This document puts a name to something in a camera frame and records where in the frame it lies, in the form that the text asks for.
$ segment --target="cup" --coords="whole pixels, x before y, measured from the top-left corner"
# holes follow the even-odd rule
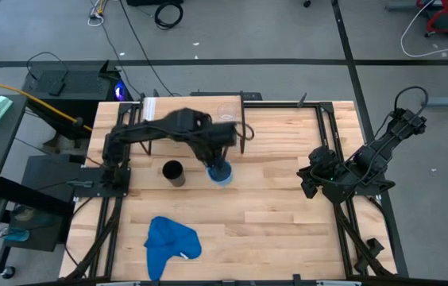
[[[181,187],[185,184],[183,166],[177,160],[170,160],[164,164],[164,167],[162,168],[162,175],[164,175],[164,178],[168,179],[174,187]]]

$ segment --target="blue cloth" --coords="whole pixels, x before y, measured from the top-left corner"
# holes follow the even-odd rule
[[[148,275],[154,281],[162,276],[169,258],[185,255],[195,259],[201,254],[198,234],[193,229],[160,216],[150,223],[145,247]]]

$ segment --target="wooden table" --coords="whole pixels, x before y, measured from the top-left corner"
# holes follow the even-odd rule
[[[115,125],[118,104],[101,102],[98,107],[88,151],[96,161],[102,161],[104,137]],[[240,104],[238,96],[148,99],[142,117],[158,119],[186,106],[219,121],[221,107],[239,121]],[[348,157],[363,144],[357,113],[353,102],[333,104]],[[245,109],[245,120],[256,137],[247,142],[243,155],[238,147],[228,152],[234,178],[226,188],[210,182],[184,143],[154,141],[151,157],[139,144],[132,146],[132,178],[122,207],[112,280],[149,280],[143,244],[157,215],[196,230],[203,247],[195,260],[169,260],[162,280],[290,280],[295,273],[305,280],[345,278],[333,207],[321,192],[306,199],[295,174],[308,165],[309,152],[321,145],[314,109],[251,108]],[[330,134],[327,117],[325,121]],[[179,188],[173,188],[161,173],[172,159],[182,162],[187,178]],[[383,216],[365,198],[355,198],[354,204],[361,236],[381,242],[385,250],[378,259],[395,272]],[[77,261],[95,239],[100,205],[101,199],[93,199],[72,221],[67,246]],[[350,239],[348,244],[356,261]],[[106,247],[101,251],[99,274]],[[74,267],[65,254],[60,276]]]

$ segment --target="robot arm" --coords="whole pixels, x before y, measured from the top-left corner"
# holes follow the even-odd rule
[[[393,149],[411,135],[423,133],[426,119],[402,108],[397,108],[389,116],[392,120],[383,136],[360,147],[344,163],[327,147],[312,151],[310,165],[296,173],[302,178],[306,197],[312,199],[317,187],[322,186],[323,194],[332,203],[339,204],[353,194],[379,195],[395,186],[380,176],[387,170]]]
[[[209,114],[188,108],[151,122],[115,126],[106,135],[102,153],[104,166],[113,177],[123,162],[128,145],[169,138],[187,143],[198,160],[209,170],[219,173],[222,168],[228,169],[223,149],[236,144],[235,126],[236,122],[213,123]]]

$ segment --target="concrete floor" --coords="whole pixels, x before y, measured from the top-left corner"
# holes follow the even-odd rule
[[[158,30],[153,20],[127,6],[131,21],[150,59],[316,59],[344,60],[330,0],[186,0],[185,17],[175,29]],[[385,0],[340,1],[355,60],[409,60],[399,39],[415,11],[389,13]],[[14,64],[50,51],[63,60],[114,60],[101,28],[87,25],[86,0],[1,0],[0,61]],[[155,7],[143,10],[153,12]],[[123,60],[143,60],[119,3],[110,0],[105,26]],[[410,52],[447,48],[445,37],[423,37],[419,19],[406,37]],[[448,53],[429,59],[448,60]],[[40,57],[38,60],[52,60]],[[124,67],[133,85],[147,95],[166,91],[148,67]],[[190,65],[156,68],[172,92],[259,91],[265,100],[355,100],[345,65]],[[448,65],[358,66],[358,78],[374,129],[392,109],[396,93],[410,85],[426,87],[431,96],[448,96]],[[0,83],[21,87],[25,68],[0,68]],[[9,94],[0,90],[0,94]],[[400,104],[417,109],[421,98],[408,93]],[[427,131],[410,138],[394,152],[387,177],[407,268],[411,277],[448,280],[448,109],[427,109]],[[17,134],[37,147],[53,134],[45,123],[25,115]],[[20,181],[27,156],[38,151],[15,141],[3,175]],[[63,248],[54,253],[14,249],[9,265],[17,275],[0,285],[17,285],[57,278]]]

